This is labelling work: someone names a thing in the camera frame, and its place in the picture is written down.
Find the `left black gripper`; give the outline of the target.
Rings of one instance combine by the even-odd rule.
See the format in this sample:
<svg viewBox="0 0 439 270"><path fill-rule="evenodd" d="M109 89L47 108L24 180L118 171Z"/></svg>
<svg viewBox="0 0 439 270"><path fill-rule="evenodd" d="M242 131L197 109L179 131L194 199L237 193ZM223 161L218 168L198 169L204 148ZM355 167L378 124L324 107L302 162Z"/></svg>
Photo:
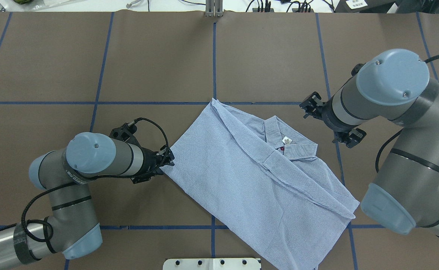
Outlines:
<svg viewBox="0 0 439 270"><path fill-rule="evenodd" d="M135 173L131 181L133 184L149 181L154 176L162 176L164 172L161 167L174 166L174 155L167 146L161 147L160 151L152 151L141 147L143 154L143 163L139 171Z"/></svg>

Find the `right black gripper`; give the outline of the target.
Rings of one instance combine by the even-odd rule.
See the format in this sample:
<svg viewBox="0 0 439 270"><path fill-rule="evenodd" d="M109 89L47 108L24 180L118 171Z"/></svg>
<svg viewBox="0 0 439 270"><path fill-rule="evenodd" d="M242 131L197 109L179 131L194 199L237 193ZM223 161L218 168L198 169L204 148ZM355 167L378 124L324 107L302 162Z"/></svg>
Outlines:
<svg viewBox="0 0 439 270"><path fill-rule="evenodd" d="M332 100L323 102L316 91L305 98L299 104L299 107L305 111L303 118L312 116L323 121L328 128L333 130L334 139L332 143L343 143L351 149L367 135L364 130L357 128L356 125L342 122L334 113Z"/></svg>

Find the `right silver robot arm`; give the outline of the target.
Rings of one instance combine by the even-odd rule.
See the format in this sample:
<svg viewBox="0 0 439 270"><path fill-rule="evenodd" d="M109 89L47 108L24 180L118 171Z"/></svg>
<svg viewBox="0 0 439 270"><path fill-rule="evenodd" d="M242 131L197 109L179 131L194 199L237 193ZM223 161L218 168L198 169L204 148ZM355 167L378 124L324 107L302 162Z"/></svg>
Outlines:
<svg viewBox="0 0 439 270"><path fill-rule="evenodd" d="M300 104L348 148L366 137L359 126L374 118L401 126L380 147L377 176L360 203L365 215L401 235L420 227L439 238L439 82L428 68L438 59L390 49L355 66L328 101L313 92Z"/></svg>

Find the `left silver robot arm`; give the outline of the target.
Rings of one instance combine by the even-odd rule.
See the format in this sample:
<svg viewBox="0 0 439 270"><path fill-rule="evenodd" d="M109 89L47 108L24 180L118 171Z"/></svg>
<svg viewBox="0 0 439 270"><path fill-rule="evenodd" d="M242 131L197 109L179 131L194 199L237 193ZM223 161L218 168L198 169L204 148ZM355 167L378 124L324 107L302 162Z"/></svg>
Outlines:
<svg viewBox="0 0 439 270"><path fill-rule="evenodd" d="M131 133L114 130L109 136L79 133L64 149L36 158L29 178L42 193L26 205L20 222L0 229L0 270L56 253L73 260L94 252L102 235L89 184L101 178L146 182L173 159L168 145L152 151Z"/></svg>

